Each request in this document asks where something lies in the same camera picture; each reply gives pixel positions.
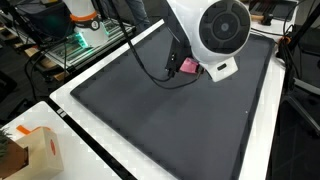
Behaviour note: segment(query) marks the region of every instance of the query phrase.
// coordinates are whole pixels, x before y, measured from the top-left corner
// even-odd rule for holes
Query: cable
[[[117,21],[118,21],[119,26],[120,26],[120,28],[121,28],[124,36],[125,36],[125,39],[127,40],[128,44],[129,44],[129,47],[130,47],[130,49],[131,49],[131,51],[132,51],[135,59],[137,60],[139,66],[141,67],[141,69],[149,76],[150,79],[153,79],[153,80],[156,80],[156,81],[159,81],[159,82],[167,82],[167,81],[169,81],[169,80],[171,79],[171,77],[168,77],[167,79],[158,79],[158,78],[152,76],[152,75],[146,70],[146,68],[144,67],[143,62],[141,61],[141,59],[140,59],[140,57],[139,57],[136,49],[134,48],[134,46],[133,46],[133,44],[132,44],[132,42],[131,42],[131,40],[130,40],[130,38],[129,38],[129,35],[128,35],[127,31],[125,30],[125,27],[124,27],[124,25],[123,25],[123,22],[122,22],[122,20],[121,20],[121,18],[120,18],[120,15],[119,15],[119,13],[118,13],[118,11],[117,11],[114,3],[112,2],[112,0],[110,0],[109,2],[110,2],[111,7],[113,8],[113,11],[114,11],[114,13],[115,13],[115,15],[116,15]]]
[[[264,35],[264,34],[262,34],[262,33],[259,33],[259,32],[254,32],[254,31],[252,31],[251,33],[252,33],[252,34],[255,34],[255,35],[260,35],[260,36],[263,36],[263,37],[268,38],[268,36],[266,36],[266,35]]]
[[[43,32],[42,30],[40,30],[40,29],[38,29],[36,26],[34,26],[31,22],[29,22],[28,24],[29,24],[30,26],[32,26],[32,28],[33,28],[35,31],[37,31],[38,33],[43,34],[43,35],[45,35],[45,36],[48,36],[48,37],[50,37],[50,38],[52,38],[52,39],[54,40],[54,41],[46,41],[46,40],[44,40],[44,39],[41,39],[43,42],[48,43],[48,45],[62,42],[62,41],[66,38],[66,34],[69,32],[70,27],[71,27],[71,25],[72,25],[72,23],[69,21],[69,23],[68,23],[68,28],[67,28],[67,30],[66,30],[66,33],[65,33],[64,37],[61,38],[61,37],[57,37],[57,36],[50,35],[50,34],[47,34],[47,33]]]
[[[37,58],[37,60],[35,60],[34,64],[33,64],[32,67],[31,67],[31,72],[30,72],[30,79],[31,79],[31,83],[32,83],[33,87],[34,87],[37,91],[39,91],[39,92],[41,92],[41,93],[43,93],[43,94],[46,94],[46,93],[48,93],[48,92],[44,92],[44,91],[40,90],[40,89],[35,85],[34,80],[33,80],[33,72],[34,72],[35,66],[42,60],[42,57],[43,57],[46,53],[48,53],[51,48],[47,49],[45,52],[43,52],[43,53]]]
[[[297,66],[294,64],[294,62],[293,62],[293,56],[292,56],[292,54],[291,54],[291,52],[290,52],[290,50],[289,50],[289,47],[288,47],[288,45],[287,44],[285,44],[285,49],[286,49],[286,51],[287,51],[287,55],[289,55],[289,60],[290,60],[290,63],[292,64],[292,66],[293,66],[293,68],[294,68],[294,70],[296,71],[296,74],[297,74],[297,76],[298,76],[298,79],[300,79],[301,78],[301,76],[300,76],[300,74],[299,74],[299,71],[298,71],[298,68],[297,68]]]
[[[251,30],[253,30],[253,31],[257,31],[257,32],[260,32],[260,33],[264,33],[264,34],[274,35],[274,36],[282,36],[282,34],[276,34],[276,33],[271,33],[271,32],[265,32],[265,31],[261,31],[261,30],[259,30],[259,29],[255,29],[255,28],[251,28]]]
[[[108,5],[106,5],[106,6],[107,6],[107,16],[108,16],[108,19],[111,21],[111,23],[112,23],[114,26],[117,26],[117,25],[113,22],[113,20],[110,18],[111,16],[110,16],[109,6],[108,6]]]
[[[314,3],[315,3],[315,2],[316,2],[316,0],[313,0],[313,2],[312,2],[312,4],[311,4],[311,7],[310,7],[310,9],[309,9],[307,18],[310,16],[311,10],[313,9],[313,6],[314,6]]]
[[[30,76],[29,76],[29,74],[28,74],[28,64],[31,62],[31,59],[33,58],[33,56],[31,56],[29,59],[28,59],[28,61],[26,62],[26,64],[24,65],[24,73],[26,74],[26,76],[27,76],[27,79],[28,79],[28,81],[29,81],[29,83],[30,83],[30,85],[31,85],[31,90],[32,90],[32,96],[33,96],[33,99],[35,100],[35,101],[38,101],[37,100],[37,97],[36,97],[36,93],[35,93],[35,88],[34,88],[34,86],[33,86],[33,84],[32,84],[32,81],[31,81],[31,78],[30,78]]]
[[[200,73],[198,74],[198,77],[197,77],[195,80],[193,80],[193,81],[191,81],[191,82],[189,82],[189,83],[186,83],[186,84],[182,84],[182,85],[175,86],[175,87],[164,87],[164,86],[158,84],[156,81],[158,81],[158,82],[167,82],[167,81],[169,81],[169,80],[171,79],[171,77],[168,77],[167,79],[158,79],[158,78],[152,76],[152,75],[146,70],[146,68],[144,67],[143,62],[141,61],[138,53],[136,52],[135,47],[133,46],[133,44],[132,44],[132,42],[131,42],[131,40],[130,40],[130,38],[129,38],[129,36],[128,36],[127,31],[125,30],[125,27],[124,27],[124,25],[123,25],[123,22],[122,22],[122,20],[121,20],[121,18],[120,18],[120,15],[119,15],[119,13],[118,13],[118,11],[117,11],[117,9],[116,9],[113,1],[112,1],[112,0],[109,0],[109,3],[110,3],[110,5],[111,5],[111,7],[112,7],[112,9],[113,9],[113,11],[114,11],[114,13],[115,13],[115,15],[116,15],[116,19],[117,19],[117,21],[118,21],[118,23],[119,23],[119,26],[120,26],[120,28],[121,28],[124,36],[125,36],[125,39],[127,40],[127,43],[128,43],[128,45],[129,45],[129,47],[130,47],[130,49],[131,49],[131,51],[132,51],[135,59],[137,60],[137,62],[138,62],[138,64],[139,64],[139,66],[141,67],[141,69],[148,75],[148,77],[151,79],[152,82],[154,82],[157,86],[159,86],[159,87],[161,87],[161,88],[163,88],[163,89],[177,89],[177,88],[181,88],[181,87],[190,85],[190,84],[192,84],[192,83],[194,83],[194,82],[197,81],[198,77],[200,76]]]
[[[18,38],[20,39],[20,41],[23,43],[23,41],[22,41],[22,39],[21,39],[21,36],[20,36],[20,33],[19,33],[19,31],[18,31],[18,28],[17,28],[17,26],[16,26],[16,23],[15,23],[15,20],[14,19],[12,19],[12,26],[14,27],[14,29],[16,30],[16,33],[17,33],[17,35],[18,35]]]
[[[46,50],[44,53],[42,53],[44,50],[40,50],[39,52],[36,53],[36,54],[38,54],[38,53],[41,53],[41,54],[39,55],[39,57],[37,58],[37,60],[35,60],[35,63],[33,64],[32,68],[31,68],[30,76],[29,76],[29,74],[28,74],[27,67],[28,67],[28,64],[31,62],[31,60],[33,59],[33,57],[34,57],[36,54],[34,54],[32,57],[30,57],[30,58],[28,59],[28,61],[26,62],[25,66],[24,66],[24,72],[25,72],[25,74],[26,74],[26,76],[27,76],[27,78],[28,78],[28,81],[30,82],[31,89],[32,89],[32,96],[33,96],[33,98],[34,98],[35,101],[38,101],[38,100],[37,100],[37,97],[36,97],[35,89],[38,90],[39,92],[42,92],[42,93],[47,93],[47,92],[43,92],[43,91],[41,91],[40,89],[38,89],[38,88],[35,86],[35,84],[34,84],[34,82],[33,82],[33,78],[32,78],[32,74],[33,74],[34,67],[35,67],[35,65],[41,60],[41,57],[43,57],[48,51],[50,51],[50,50],[53,49],[56,45],[58,45],[59,42],[64,41],[64,40],[66,39],[66,37],[67,37],[67,32],[69,31],[70,25],[71,25],[71,23],[69,23],[68,30],[66,31],[64,37],[63,37],[61,40],[59,40],[59,41],[57,41],[57,42],[53,42],[53,44],[49,45],[49,47],[47,47],[47,50]]]
[[[284,20],[284,23],[283,23],[283,36],[286,35],[286,23],[287,23],[287,20],[289,18],[289,16],[291,15],[291,13],[296,9],[297,6],[299,6],[301,3],[304,3],[306,0],[301,0],[299,3],[297,3],[294,7],[292,7],[288,13],[288,15],[286,16],[285,20]]]
[[[175,87],[165,87],[165,86],[160,85],[160,84],[159,84],[158,82],[156,82],[154,79],[151,79],[151,80],[152,80],[158,87],[160,87],[160,88],[168,89],[168,90],[173,90],[173,89],[179,89],[179,88],[182,88],[182,87],[185,87],[185,86],[188,86],[188,85],[190,85],[190,84],[195,83],[195,82],[199,79],[200,73],[201,73],[201,72],[199,71],[196,79],[194,79],[194,80],[192,80],[192,81],[190,81],[190,82],[188,82],[188,83],[175,86]]]
[[[286,30],[286,34],[288,34],[288,32],[289,32],[290,28],[293,28],[293,24],[291,24],[291,25],[287,28],[287,30]]]

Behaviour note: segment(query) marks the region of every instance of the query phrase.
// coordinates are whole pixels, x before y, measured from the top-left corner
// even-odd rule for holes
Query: black mat
[[[157,77],[166,77],[171,39],[161,27],[136,46]],[[178,179],[237,179],[273,45],[251,35],[233,76],[214,83],[204,74],[177,90],[155,86],[128,51],[71,94]],[[165,85],[194,78],[179,73]]]

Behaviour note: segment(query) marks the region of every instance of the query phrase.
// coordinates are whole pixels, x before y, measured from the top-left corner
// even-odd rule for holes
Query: black cable
[[[198,79],[199,79],[199,76],[200,76],[200,72],[198,73],[198,76],[196,79],[188,82],[188,83],[185,83],[185,84],[181,84],[181,85],[178,85],[178,86],[174,86],[174,87],[165,87],[163,85],[160,85],[158,82],[156,82],[154,79],[151,79],[158,87],[160,88],[163,88],[163,89],[168,89],[168,90],[173,90],[173,89],[179,89],[179,88],[182,88],[182,87],[185,87],[185,86],[188,86],[190,84],[193,84],[195,83]]]
[[[253,33],[253,34],[255,34],[255,35],[260,35],[260,36],[263,36],[263,37],[266,37],[266,38],[268,38],[268,36],[266,36],[266,35],[264,35],[263,33],[259,33],[259,32],[251,32],[251,33]]]
[[[43,94],[47,94],[48,92],[44,92],[44,91],[42,91],[41,89],[39,89],[39,88],[36,86],[36,84],[34,83],[34,79],[33,79],[33,72],[34,72],[34,69],[35,69],[36,65],[42,60],[42,57],[43,57],[46,53],[48,53],[48,52],[50,51],[50,49],[51,49],[51,48],[48,48],[46,51],[44,51],[43,53],[41,53],[41,55],[40,55],[40,56],[37,58],[37,60],[35,60],[35,62],[33,63],[32,67],[31,67],[31,71],[30,71],[30,79],[31,79],[31,83],[32,83],[33,87],[34,87],[37,91],[39,91],[39,92],[41,92],[41,93],[43,93]]]
[[[293,56],[292,56],[292,54],[291,54],[291,52],[290,52],[290,50],[289,50],[288,45],[285,44],[284,47],[285,47],[285,49],[286,49],[288,58],[289,58],[290,63],[292,64],[292,66],[293,66],[293,68],[294,68],[294,70],[295,70],[295,72],[296,72],[296,75],[297,75],[298,79],[301,79],[301,76],[300,76],[300,74],[299,74],[298,68],[297,68],[297,66],[296,66],[296,65],[294,64],[294,62],[293,62]]]
[[[287,28],[287,30],[286,30],[286,35],[289,33],[290,28],[293,28],[293,24],[291,24],[291,25]]]
[[[114,26],[117,26],[114,22],[113,22],[113,19],[111,18],[110,16],[110,10],[109,10],[109,6],[107,6],[107,16],[108,16],[108,19],[111,21],[111,23],[114,25]]]
[[[120,18],[120,15],[119,15],[119,13],[118,13],[118,11],[117,11],[117,9],[116,9],[113,1],[112,1],[112,0],[109,0],[109,3],[110,3],[110,5],[111,5],[111,7],[112,7],[112,9],[113,9],[113,11],[114,11],[114,13],[115,13],[115,15],[116,15],[116,19],[117,19],[117,21],[118,21],[118,23],[119,23],[119,26],[120,26],[120,28],[121,28],[124,36],[125,36],[125,39],[127,40],[127,43],[128,43],[128,45],[129,45],[129,47],[130,47],[130,49],[131,49],[131,51],[132,51],[135,59],[137,60],[137,62],[138,62],[138,64],[139,64],[139,66],[141,67],[141,69],[148,75],[148,77],[151,79],[152,82],[154,82],[158,87],[161,87],[161,88],[163,88],[163,89],[177,89],[177,88],[181,88],[181,87],[190,85],[190,84],[192,84],[192,83],[194,83],[194,82],[196,82],[196,81],[198,80],[198,78],[199,78],[199,76],[200,76],[200,73],[198,74],[198,77],[197,77],[196,79],[194,79],[193,81],[191,81],[191,82],[189,82],[189,83],[186,83],[186,84],[178,85],[178,86],[175,86],[175,87],[164,87],[164,86],[158,84],[156,81],[159,81],[159,82],[167,82],[167,81],[169,81],[169,80],[171,79],[171,77],[168,77],[167,79],[158,79],[158,78],[155,78],[154,76],[152,76],[152,75],[146,70],[146,68],[144,67],[143,62],[141,61],[138,53],[136,52],[135,47],[133,46],[131,40],[129,39],[128,33],[127,33],[127,31],[125,30],[125,27],[124,27],[124,25],[123,25],[123,22],[122,22],[122,20],[121,20],[121,18]]]
[[[285,41],[281,40],[279,42],[279,53],[281,54],[281,58],[285,62],[285,77],[284,77],[284,90],[285,93],[288,93],[288,91],[292,87],[292,66],[291,63],[288,61],[287,54],[285,53],[285,48],[283,47],[285,45]]]
[[[47,93],[47,92],[43,92],[43,91],[41,91],[40,89],[38,89],[37,86],[35,86],[35,84],[34,84],[34,82],[33,82],[33,78],[32,78],[32,74],[33,74],[34,67],[35,67],[35,65],[41,60],[41,57],[43,57],[48,51],[50,51],[50,50],[53,49],[56,45],[58,45],[59,42],[62,42],[62,41],[64,41],[64,40],[66,39],[66,37],[67,37],[67,32],[69,31],[69,28],[71,27],[70,25],[71,25],[71,23],[69,23],[68,30],[66,31],[64,37],[63,37],[61,40],[59,40],[59,41],[57,41],[57,42],[53,42],[51,45],[49,45],[49,47],[47,47],[47,50],[46,50],[44,53],[42,53],[43,50],[40,50],[39,52],[37,52],[37,53],[41,53],[41,54],[39,55],[39,57],[37,58],[37,60],[35,60],[35,63],[33,64],[32,68],[31,68],[30,76],[29,76],[29,74],[28,74],[27,67],[28,67],[28,64],[31,62],[32,57],[30,57],[30,58],[28,59],[27,63],[26,63],[25,66],[24,66],[24,72],[25,72],[25,74],[26,74],[26,76],[27,76],[27,78],[28,78],[28,81],[29,81],[30,85],[31,85],[32,95],[33,95],[33,98],[34,98],[34,100],[35,100],[36,102],[37,102],[38,100],[37,100],[37,97],[36,97],[35,89],[38,90],[39,92],[42,92],[42,93]]]
[[[291,15],[291,13],[294,12],[294,10],[296,9],[296,7],[298,7],[301,3],[305,2],[306,0],[301,0],[299,3],[297,3],[294,7],[292,7],[288,13],[288,15],[286,16],[285,20],[284,20],[284,23],[283,23],[283,36],[286,35],[286,23],[287,23],[287,20],[289,18],[289,16]]]
[[[31,56],[31,57],[28,59],[28,61],[26,62],[26,64],[24,65],[24,73],[26,74],[27,79],[28,79],[28,81],[29,81],[29,83],[30,83],[30,85],[31,85],[31,90],[32,90],[33,99],[37,102],[38,100],[37,100],[37,96],[36,96],[36,93],[35,93],[35,88],[34,88],[34,86],[33,86],[33,84],[32,84],[31,78],[30,78],[30,76],[29,76],[29,74],[28,74],[28,64],[31,62],[33,56]]]
[[[22,39],[21,39],[21,36],[20,36],[20,33],[19,33],[19,31],[18,31],[18,28],[17,28],[17,26],[16,26],[16,23],[15,23],[15,20],[14,19],[12,19],[12,26],[14,27],[14,29],[16,30],[16,33],[17,33],[17,35],[18,35],[18,38],[20,39],[20,41],[23,43],[23,41],[22,41]]]
[[[128,45],[129,45],[129,47],[130,47],[130,49],[131,49],[131,51],[132,51],[135,59],[137,60],[139,66],[141,67],[141,69],[142,69],[142,70],[149,76],[149,78],[152,79],[152,80],[156,80],[156,81],[159,81],[159,82],[167,82],[167,81],[169,81],[169,80],[171,79],[171,77],[168,77],[167,79],[158,79],[158,78],[152,76],[152,75],[146,70],[146,68],[144,67],[143,62],[141,61],[141,59],[140,59],[140,57],[139,57],[136,49],[134,48],[134,46],[133,46],[133,44],[132,44],[132,42],[131,42],[131,40],[130,40],[130,38],[129,38],[129,35],[128,35],[128,33],[127,33],[127,31],[126,31],[126,29],[125,29],[125,27],[124,27],[124,25],[123,25],[123,22],[122,22],[122,20],[121,20],[121,18],[120,18],[120,15],[119,15],[119,13],[118,13],[118,11],[117,11],[114,3],[112,2],[112,0],[109,0],[109,2],[110,2],[110,5],[111,5],[111,7],[112,7],[112,9],[113,9],[113,11],[114,11],[114,13],[115,13],[115,15],[116,15],[117,21],[118,21],[119,26],[120,26],[120,28],[121,28],[124,36],[125,36],[125,39],[127,40],[127,43],[128,43]]]
[[[307,18],[310,16],[311,10],[313,9],[313,6],[314,6],[314,3],[315,3],[315,2],[316,2],[316,0],[313,0],[313,2],[312,2],[312,4],[311,4],[311,7],[310,7],[310,9],[309,9]]]
[[[274,36],[282,36],[282,34],[277,34],[277,33],[271,33],[271,32],[261,31],[261,30],[259,30],[259,29],[255,29],[255,28],[251,28],[251,30],[257,31],[257,32],[260,32],[260,33],[264,33],[264,34],[274,35]]]
[[[47,37],[50,37],[50,38],[52,38],[52,39],[54,40],[54,41],[45,41],[45,40],[41,39],[41,40],[44,42],[44,44],[47,43],[48,45],[53,45],[53,44],[60,43],[60,42],[64,41],[65,38],[67,37],[67,33],[69,32],[70,28],[72,27],[72,23],[69,22],[69,23],[68,23],[68,28],[67,28],[67,30],[66,30],[66,33],[65,33],[64,37],[61,38],[61,37],[57,37],[57,36],[50,35],[50,34],[47,34],[47,33],[43,32],[42,30],[40,30],[40,29],[38,29],[36,26],[34,26],[31,22],[29,22],[28,24],[29,24],[30,26],[32,26],[32,28],[33,28],[36,32],[38,32],[38,33],[40,33],[40,34],[43,34],[43,35],[45,35],[45,36],[47,36]]]

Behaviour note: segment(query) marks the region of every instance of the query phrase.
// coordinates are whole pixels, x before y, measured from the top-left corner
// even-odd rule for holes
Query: orange sticker
[[[56,155],[56,147],[54,145],[54,142],[52,141],[52,139],[50,140],[50,144],[51,144],[51,150],[53,155]]]

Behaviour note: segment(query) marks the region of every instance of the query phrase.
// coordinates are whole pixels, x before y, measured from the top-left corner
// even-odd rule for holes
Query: cardboard box
[[[57,135],[39,128],[16,141],[28,147],[29,165],[6,178],[6,180],[49,180],[63,171],[63,163]]]

